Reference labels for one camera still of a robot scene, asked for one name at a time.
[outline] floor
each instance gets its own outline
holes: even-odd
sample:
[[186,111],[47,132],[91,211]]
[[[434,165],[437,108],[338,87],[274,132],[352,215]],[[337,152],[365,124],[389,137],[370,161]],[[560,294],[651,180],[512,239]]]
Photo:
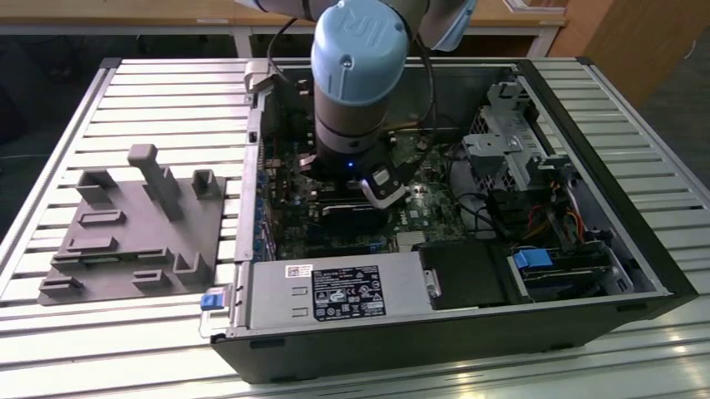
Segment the floor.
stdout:
[[[105,57],[236,57],[236,54],[229,37],[0,37],[0,105],[7,93],[29,125],[26,135],[0,144],[0,238]],[[692,56],[641,108],[651,125],[707,185],[710,185],[709,76],[710,28],[699,39]]]

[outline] table surface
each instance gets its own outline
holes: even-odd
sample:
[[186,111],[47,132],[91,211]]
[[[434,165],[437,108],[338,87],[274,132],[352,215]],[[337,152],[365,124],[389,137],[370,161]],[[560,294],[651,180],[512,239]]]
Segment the table surface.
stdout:
[[[246,61],[123,60],[118,70],[99,72],[86,108],[30,196],[43,201],[27,219],[21,216],[27,234],[11,245],[9,258],[0,244],[0,262],[9,259],[0,273],[0,398],[689,399],[708,392],[708,190],[632,110],[617,105],[613,90],[593,79],[601,78],[572,58],[534,60],[536,67],[703,294],[691,304],[577,349],[256,386],[241,380],[198,333],[199,294],[38,305],[38,287],[82,200],[75,190],[82,169],[109,168],[117,181],[139,180],[141,172],[126,161],[130,146],[139,143],[157,145],[158,161],[175,177],[213,169],[229,178],[216,285],[234,281],[249,126]],[[554,125],[544,116],[540,125],[561,154]],[[209,325],[226,327],[228,315],[214,314]]]
[[[0,0],[0,23],[71,25],[284,25],[288,17],[234,0]],[[476,27],[564,26],[563,14],[512,12],[504,0],[478,0]]]

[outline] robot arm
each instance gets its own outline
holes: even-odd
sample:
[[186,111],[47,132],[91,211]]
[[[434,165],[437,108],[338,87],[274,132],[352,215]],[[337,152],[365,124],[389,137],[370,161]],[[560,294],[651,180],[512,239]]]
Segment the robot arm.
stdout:
[[380,143],[389,95],[410,43],[457,48],[477,0],[241,0],[265,12],[318,21],[313,44],[316,154],[301,172],[318,180],[361,179],[373,205],[405,195],[405,173]]

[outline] power supply label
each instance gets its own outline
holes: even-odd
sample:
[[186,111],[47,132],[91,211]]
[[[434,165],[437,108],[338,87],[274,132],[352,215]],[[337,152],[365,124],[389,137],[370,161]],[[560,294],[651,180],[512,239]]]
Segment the power supply label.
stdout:
[[313,314],[320,322],[388,314],[378,266],[314,270]]

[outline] slotted metal table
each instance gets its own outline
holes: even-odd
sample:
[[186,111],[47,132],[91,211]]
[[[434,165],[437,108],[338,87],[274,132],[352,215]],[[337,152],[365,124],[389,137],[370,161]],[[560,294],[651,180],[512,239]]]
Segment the slotted metal table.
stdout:
[[[0,246],[0,397],[703,397],[710,395],[710,195],[595,66],[536,65],[701,297],[587,347],[286,385],[250,386],[201,336],[201,295],[46,308],[38,287],[81,195],[82,169],[141,179],[153,143],[175,177],[228,177],[216,285],[234,279],[249,106],[246,59],[125,60],[97,74]],[[541,119],[563,152],[556,129]],[[228,316],[212,320],[228,325]]]

